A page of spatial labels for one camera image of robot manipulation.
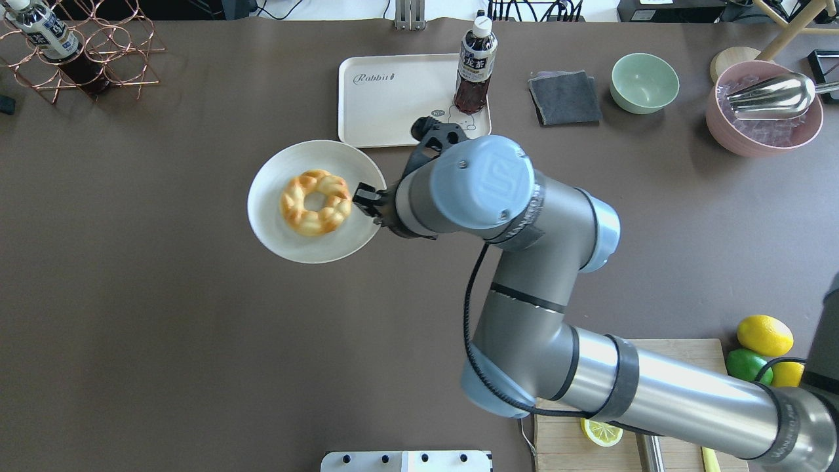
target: lemon slice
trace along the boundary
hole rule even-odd
[[[610,448],[617,444],[623,437],[623,430],[617,426],[605,422],[593,422],[585,418],[580,419],[582,432],[586,434],[594,444]]]

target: ice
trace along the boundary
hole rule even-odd
[[[717,101],[720,104],[722,114],[729,123],[740,133],[761,144],[775,147],[790,147],[792,145],[792,134],[795,128],[804,124],[805,115],[791,119],[737,119],[734,118],[734,111],[728,102],[727,96],[760,81],[757,76],[745,76],[739,81],[720,84],[717,87]]]

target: white bottle cap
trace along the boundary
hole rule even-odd
[[[489,17],[475,18],[475,24],[472,26],[472,34],[478,38],[486,38],[492,32],[492,19]]]
[[[12,10],[21,12],[32,4],[32,0],[6,0],[6,3]]]

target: metal scoop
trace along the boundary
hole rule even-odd
[[[788,72],[727,96],[737,119],[790,119],[803,115],[819,93],[839,90],[839,81],[816,85],[804,74]]]

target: cutting board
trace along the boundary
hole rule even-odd
[[[709,370],[725,373],[719,339],[633,339],[641,349],[663,354]],[[540,400],[543,408],[567,409],[556,401]],[[664,467],[668,472],[703,472],[699,446],[673,438],[661,438]],[[536,417],[537,472],[610,470],[640,472],[641,459],[634,433],[611,448],[591,442],[580,429],[579,418]],[[717,453],[722,472],[748,472],[746,461]]]

